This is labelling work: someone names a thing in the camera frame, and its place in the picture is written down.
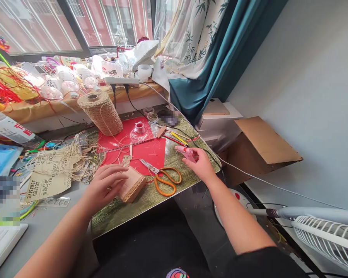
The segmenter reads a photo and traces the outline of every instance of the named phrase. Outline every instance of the red mat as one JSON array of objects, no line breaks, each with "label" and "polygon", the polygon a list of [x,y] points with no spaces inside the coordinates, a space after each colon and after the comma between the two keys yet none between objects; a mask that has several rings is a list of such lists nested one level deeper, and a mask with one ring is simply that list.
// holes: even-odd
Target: red mat
[{"label": "red mat", "polygon": [[[148,163],[155,166],[157,169],[161,169],[165,163],[165,138],[155,138],[153,140],[133,146],[133,159],[142,158]],[[117,157],[119,150],[106,153],[106,158],[103,161],[104,165],[111,164]],[[119,155],[120,163],[123,160],[124,155],[129,153],[121,153]],[[150,175],[150,171],[139,160],[130,161],[130,166],[134,167],[139,173],[145,176]]]},{"label": "red mat", "polygon": [[[139,134],[135,131],[135,124],[138,122],[144,123],[146,130],[145,133]],[[133,159],[141,158],[155,166],[157,169],[162,168],[165,163],[166,139],[155,138],[153,136],[150,124],[145,117],[125,120],[123,121],[123,126],[123,130],[119,134],[115,135],[115,138],[112,136],[103,135],[101,132],[99,132],[98,144],[104,148],[105,151],[114,150],[106,153],[106,158],[103,161],[103,165],[111,164],[116,159],[117,155],[119,154],[118,141],[123,139],[120,146],[129,145],[130,142],[133,144],[139,143],[133,146]],[[129,154],[130,152],[121,152],[119,155],[120,163],[122,162],[124,155]],[[139,160],[130,161],[130,165],[142,175],[148,176],[150,173],[154,175],[154,173],[150,172]]]},{"label": "red mat", "polygon": [[[145,132],[139,134],[135,130],[135,124],[142,122],[144,124]],[[121,141],[122,145],[129,145],[151,140],[154,138],[150,124],[145,117],[138,117],[130,120],[123,121],[123,130],[113,136],[106,136],[99,132],[98,144],[103,147],[106,151],[118,148],[118,142]]]}]

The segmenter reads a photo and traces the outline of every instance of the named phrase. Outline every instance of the blue package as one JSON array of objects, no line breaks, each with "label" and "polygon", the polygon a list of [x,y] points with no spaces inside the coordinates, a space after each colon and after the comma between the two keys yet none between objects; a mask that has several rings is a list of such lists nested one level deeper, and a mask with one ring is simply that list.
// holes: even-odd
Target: blue package
[{"label": "blue package", "polygon": [[9,175],[22,150],[22,147],[0,145],[0,176]]}]

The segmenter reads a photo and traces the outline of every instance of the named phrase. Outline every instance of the pink hot glue gun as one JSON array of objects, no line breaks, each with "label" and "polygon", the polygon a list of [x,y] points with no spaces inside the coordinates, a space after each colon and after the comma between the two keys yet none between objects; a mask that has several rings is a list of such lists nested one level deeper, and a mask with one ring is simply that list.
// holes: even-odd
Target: pink hot glue gun
[{"label": "pink hot glue gun", "polygon": [[194,151],[187,147],[182,146],[175,146],[175,150],[182,153],[189,161],[196,163],[195,157],[194,157]]}]

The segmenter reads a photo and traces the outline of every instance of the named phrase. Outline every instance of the white wall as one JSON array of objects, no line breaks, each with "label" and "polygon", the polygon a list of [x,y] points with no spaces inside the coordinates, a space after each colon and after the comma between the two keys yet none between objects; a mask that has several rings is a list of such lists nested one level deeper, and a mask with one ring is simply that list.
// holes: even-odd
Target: white wall
[{"label": "white wall", "polygon": [[[261,116],[304,158],[262,178],[348,209],[348,0],[289,0],[228,101]],[[247,185],[263,202],[324,206]],[[337,269],[310,254],[323,270]]]}]

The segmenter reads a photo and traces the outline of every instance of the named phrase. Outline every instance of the green wooden table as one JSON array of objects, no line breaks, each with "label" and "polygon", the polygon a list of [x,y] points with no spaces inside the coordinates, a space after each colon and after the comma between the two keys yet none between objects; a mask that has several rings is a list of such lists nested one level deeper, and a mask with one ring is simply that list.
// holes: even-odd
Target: green wooden table
[{"label": "green wooden table", "polygon": [[[158,105],[154,108],[156,111],[158,111],[164,109],[164,106]],[[138,112],[129,112],[120,115],[120,117],[122,120],[127,120],[135,117],[141,117],[141,114]],[[209,156],[208,154],[209,159],[214,167],[215,172],[218,172],[220,170],[217,164],[218,162],[220,165],[219,159],[216,157],[214,152],[210,148],[208,148],[205,142],[201,138],[198,138],[198,133],[196,132],[196,130],[185,120],[185,118],[182,115],[180,115],[180,124],[176,126],[176,128],[184,131],[191,138],[194,138],[196,144],[200,148],[206,149],[210,152],[210,154],[213,157]],[[166,139],[164,167],[177,168],[183,177],[183,181],[176,186],[177,192],[175,195],[179,194],[181,191],[195,185],[200,181],[199,177],[197,177],[197,175],[182,162],[182,158],[184,156],[181,153],[175,151],[174,146],[176,145],[176,143]],[[193,142],[190,142],[189,146],[195,147]],[[179,179],[179,176],[174,171],[170,171],[169,173],[174,178],[174,180]],[[119,198],[115,198],[109,205],[107,205],[97,214],[94,215],[94,217],[92,218],[93,238],[97,238],[111,231],[117,226],[124,224],[130,219],[171,198],[162,196],[160,193],[157,192],[155,183],[152,181],[152,176],[145,177],[147,178],[147,185],[141,190],[141,192],[136,197],[133,203],[124,203]],[[170,186],[164,184],[160,184],[159,186],[161,190],[165,193],[172,192],[172,187]]]}]

